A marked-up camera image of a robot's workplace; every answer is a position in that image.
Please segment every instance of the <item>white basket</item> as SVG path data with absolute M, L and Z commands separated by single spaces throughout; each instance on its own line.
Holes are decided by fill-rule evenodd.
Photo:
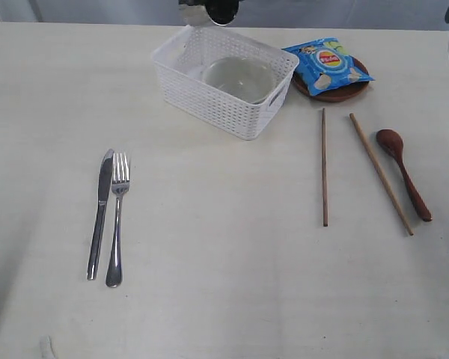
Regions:
M 214 61 L 255 58 L 273 70 L 278 86 L 254 105 L 200 81 Z M 297 56 L 219 27 L 186 26 L 151 56 L 165 100 L 242 139 L 255 139 L 283 105 Z

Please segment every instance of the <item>wooden chopstick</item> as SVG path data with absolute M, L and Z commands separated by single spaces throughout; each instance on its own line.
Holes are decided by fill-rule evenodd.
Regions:
M 323 180 L 323 226 L 328 226 L 328 177 L 326 173 L 326 109 L 321 118 L 321 167 Z
M 350 114 L 349 117 L 351 117 L 352 124 L 354 125 L 354 128 L 356 129 L 356 132 L 358 133 L 359 138 L 361 139 L 362 144 L 364 145 L 364 148 L 366 149 L 367 154 L 369 155 L 370 160 L 372 161 L 374 168 L 376 169 L 377 174 L 379 175 L 379 178 L 381 179 L 382 184 L 384 185 L 384 188 L 386 192 L 388 192 L 389 198 L 391 198 L 391 202 L 394 205 L 394 208 L 397 211 L 397 214 L 400 216 L 401 221 L 404 224 L 404 227 L 407 229 L 410 236 L 414 235 L 414 232 L 412 232 L 412 228 L 409 225 L 409 222 L 406 218 L 406 215 L 404 214 L 403 210 L 401 209 L 399 203 L 397 202 L 396 196 L 394 195 L 391 186 L 389 185 L 388 180 L 386 179 L 384 172 L 381 169 L 381 166 L 377 162 L 377 158 L 374 155 L 373 149 L 367 142 L 366 137 L 364 136 L 364 133 L 362 132 L 361 127 L 359 126 L 358 121 L 356 120 L 356 117 L 354 114 Z

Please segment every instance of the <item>wooden plate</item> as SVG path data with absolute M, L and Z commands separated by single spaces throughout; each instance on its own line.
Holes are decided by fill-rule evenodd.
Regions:
M 357 58 L 352 59 L 354 60 L 354 65 L 357 68 L 359 68 L 363 73 L 369 75 L 366 66 L 363 65 L 363 63 L 360 62 L 360 60 L 358 60 Z M 299 76 L 298 73 L 293 74 L 293 84 L 296 86 L 299 92 L 303 93 L 307 97 L 310 97 L 311 99 L 317 99 L 318 101 L 323 102 L 342 102 L 347 99 L 351 99 L 354 96 L 358 96 L 369 85 L 369 81 L 355 82 L 354 84 L 350 84 L 342 88 L 324 91 L 316 96 L 311 96 L 309 94 L 308 86 L 306 86 L 305 82 L 302 81 L 301 76 Z

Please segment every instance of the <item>table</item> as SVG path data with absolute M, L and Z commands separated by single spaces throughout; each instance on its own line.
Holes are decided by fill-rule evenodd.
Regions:
M 234 29 L 285 47 L 336 36 L 376 77 L 320 113 L 294 88 L 255 141 L 164 103 L 150 53 L 178 28 L 0 23 L 0 359 L 435 358 L 449 352 L 447 32 Z M 406 235 L 348 113 L 397 130 L 433 213 Z M 101 158 L 132 157 L 123 284 L 85 271 Z

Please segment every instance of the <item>blue chip bag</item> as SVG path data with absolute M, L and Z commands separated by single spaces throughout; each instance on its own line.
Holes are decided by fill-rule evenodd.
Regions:
M 311 96 L 353 82 L 374 80 L 354 66 L 354 60 L 335 37 L 291 46 L 284 51 L 299 57 L 296 72 L 308 86 Z

